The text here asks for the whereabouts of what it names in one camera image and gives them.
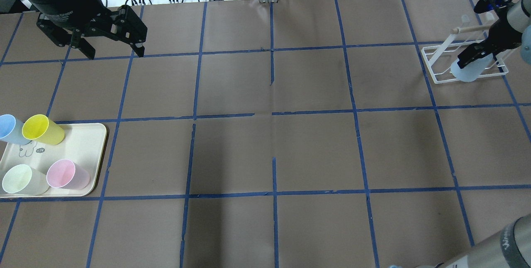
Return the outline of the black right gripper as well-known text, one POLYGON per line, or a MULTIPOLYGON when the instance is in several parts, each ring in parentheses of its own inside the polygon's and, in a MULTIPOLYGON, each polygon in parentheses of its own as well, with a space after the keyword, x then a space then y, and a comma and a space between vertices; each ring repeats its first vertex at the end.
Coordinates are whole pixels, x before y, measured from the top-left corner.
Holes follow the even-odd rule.
POLYGON ((474 13, 494 11, 497 21, 489 28, 487 39, 470 44, 458 54, 458 66, 466 66, 488 54, 497 55, 507 49, 518 48, 522 36, 530 26, 531 0, 478 0, 474 13))

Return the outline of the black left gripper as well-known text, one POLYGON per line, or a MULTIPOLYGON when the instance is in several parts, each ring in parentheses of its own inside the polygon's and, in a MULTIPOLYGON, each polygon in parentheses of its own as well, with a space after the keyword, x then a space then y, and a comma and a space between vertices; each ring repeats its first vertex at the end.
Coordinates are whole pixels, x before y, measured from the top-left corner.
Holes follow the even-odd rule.
POLYGON ((77 39, 77 49, 89 60, 95 58, 95 48, 83 37, 106 37, 130 45, 139 58, 145 55, 148 28, 128 5, 115 10, 103 7, 91 15, 68 12, 61 18, 39 12, 36 26, 57 46, 70 45, 76 32, 81 36, 77 39))

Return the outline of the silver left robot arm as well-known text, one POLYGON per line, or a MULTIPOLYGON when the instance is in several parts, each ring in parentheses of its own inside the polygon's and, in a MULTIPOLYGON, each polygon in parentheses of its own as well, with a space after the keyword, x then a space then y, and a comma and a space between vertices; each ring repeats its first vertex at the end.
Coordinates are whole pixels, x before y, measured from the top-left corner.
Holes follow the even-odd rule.
POLYGON ((101 0, 28 0, 40 12, 38 28, 57 46, 77 49, 95 59, 87 37, 106 37, 131 47, 138 58, 146 56, 147 26, 132 10, 122 5, 110 11, 101 0))

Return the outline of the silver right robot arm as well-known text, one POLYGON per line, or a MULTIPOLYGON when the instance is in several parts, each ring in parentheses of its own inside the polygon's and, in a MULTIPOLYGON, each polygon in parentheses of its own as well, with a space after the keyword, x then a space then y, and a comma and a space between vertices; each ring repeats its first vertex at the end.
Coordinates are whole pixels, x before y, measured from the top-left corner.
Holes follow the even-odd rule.
POLYGON ((476 14, 494 11, 497 15, 481 43, 482 51, 496 56, 521 47, 521 58, 530 63, 530 0, 478 0, 473 10, 476 14))

